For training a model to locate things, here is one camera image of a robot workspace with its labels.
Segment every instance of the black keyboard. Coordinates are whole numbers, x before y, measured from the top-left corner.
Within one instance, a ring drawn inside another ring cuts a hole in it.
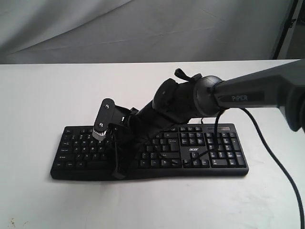
[[[217,149],[214,140],[213,124],[177,125],[165,130],[143,146],[125,179],[246,175],[249,167],[235,126],[219,124]],[[52,165],[52,178],[115,180],[104,141],[92,137],[92,126],[65,127]],[[207,149],[213,151],[190,163]]]

